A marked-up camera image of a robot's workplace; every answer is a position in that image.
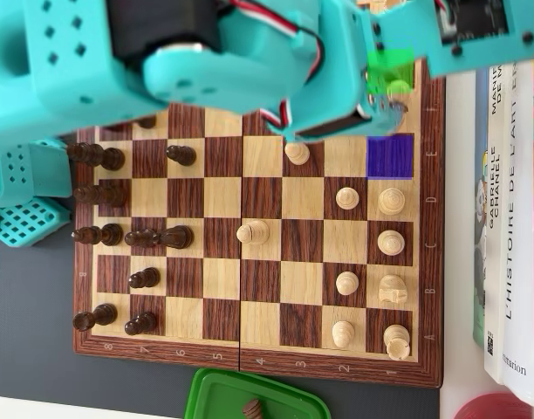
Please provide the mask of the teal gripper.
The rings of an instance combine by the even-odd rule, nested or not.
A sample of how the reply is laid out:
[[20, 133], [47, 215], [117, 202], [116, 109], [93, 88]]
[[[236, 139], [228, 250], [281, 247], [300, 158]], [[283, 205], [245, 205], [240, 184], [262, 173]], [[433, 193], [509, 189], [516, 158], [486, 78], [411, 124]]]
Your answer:
[[371, 22], [369, 12], [352, 1], [321, 3], [318, 34], [325, 55], [315, 77], [289, 99], [290, 141], [365, 135], [373, 109], [382, 134], [397, 131], [408, 112], [409, 66], [366, 69]]

